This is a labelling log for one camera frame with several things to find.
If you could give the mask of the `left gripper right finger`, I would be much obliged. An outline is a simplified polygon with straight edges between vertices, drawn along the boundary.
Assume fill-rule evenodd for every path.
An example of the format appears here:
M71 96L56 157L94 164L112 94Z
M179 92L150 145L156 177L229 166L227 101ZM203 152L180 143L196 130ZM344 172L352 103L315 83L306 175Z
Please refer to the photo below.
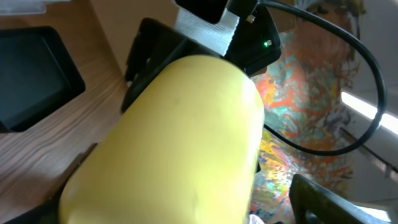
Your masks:
M391 223L387 207L350 202L316 182L295 174L289 198L297 223Z

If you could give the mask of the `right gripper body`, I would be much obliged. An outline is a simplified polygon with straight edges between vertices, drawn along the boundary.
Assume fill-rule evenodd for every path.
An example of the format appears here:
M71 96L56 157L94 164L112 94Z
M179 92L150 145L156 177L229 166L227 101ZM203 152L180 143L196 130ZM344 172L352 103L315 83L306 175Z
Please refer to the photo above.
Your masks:
M121 111L125 112L155 77L172 62L191 55L225 59L246 75L258 71L281 56L279 32L268 8L260 4L241 20L227 53L222 56L153 18L144 18L127 58L125 79L131 82Z

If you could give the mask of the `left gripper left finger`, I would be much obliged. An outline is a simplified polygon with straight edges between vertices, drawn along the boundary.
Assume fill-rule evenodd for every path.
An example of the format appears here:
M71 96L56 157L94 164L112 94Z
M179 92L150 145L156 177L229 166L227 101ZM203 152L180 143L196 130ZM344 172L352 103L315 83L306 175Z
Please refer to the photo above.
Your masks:
M44 197L44 202L37 207L15 217L5 224L59 224L58 208L62 192L74 172L82 165L85 159L96 148L98 143L93 143L89 148L74 158L73 162L66 168L58 178L58 182L49 190Z

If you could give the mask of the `yellow plastic cup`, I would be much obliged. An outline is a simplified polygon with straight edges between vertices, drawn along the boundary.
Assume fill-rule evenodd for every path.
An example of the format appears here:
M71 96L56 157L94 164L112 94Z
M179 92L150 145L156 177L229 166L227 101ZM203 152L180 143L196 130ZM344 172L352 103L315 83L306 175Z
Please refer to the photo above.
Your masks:
M264 106L235 65L166 66L68 180L61 223L244 223Z

